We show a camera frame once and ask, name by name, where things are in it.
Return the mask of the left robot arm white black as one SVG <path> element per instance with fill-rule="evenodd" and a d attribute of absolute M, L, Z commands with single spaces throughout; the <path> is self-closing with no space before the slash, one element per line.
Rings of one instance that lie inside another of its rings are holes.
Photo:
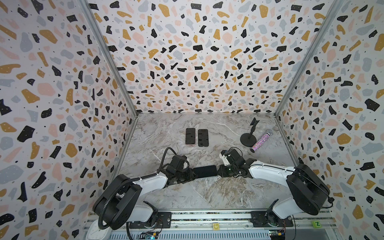
<path fill-rule="evenodd" d="M 190 182 L 196 177 L 187 157 L 180 155 L 173 156 L 171 163 L 161 165 L 149 175 L 136 178 L 118 175 L 93 206 L 93 212 L 99 216 L 99 229 L 117 230 L 128 222 L 138 222 L 148 228 L 156 226 L 158 208 L 147 201 L 138 203 L 139 198 L 171 185 Z"/>

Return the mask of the black phone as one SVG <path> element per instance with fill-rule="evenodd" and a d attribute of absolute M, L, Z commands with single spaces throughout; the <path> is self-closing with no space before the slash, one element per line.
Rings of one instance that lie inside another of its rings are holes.
<path fill-rule="evenodd" d="M 195 179 L 203 179 L 215 177 L 218 175 L 217 167 L 215 165 L 193 168 Z"/>
<path fill-rule="evenodd" d="M 198 146 L 199 147 L 209 146 L 209 131 L 207 129 L 198 130 Z"/>

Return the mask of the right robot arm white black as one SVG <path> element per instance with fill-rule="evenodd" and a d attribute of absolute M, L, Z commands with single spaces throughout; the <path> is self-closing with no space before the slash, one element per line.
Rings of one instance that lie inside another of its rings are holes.
<path fill-rule="evenodd" d="M 224 164 L 219 167 L 218 174 L 222 178 L 267 180 L 290 190 L 288 198 L 275 200 L 266 211 L 265 218 L 271 222 L 299 213 L 316 216 L 329 198 L 329 188 L 305 164 L 284 167 L 255 159 L 245 160 L 235 149 L 223 150 L 220 158 Z"/>

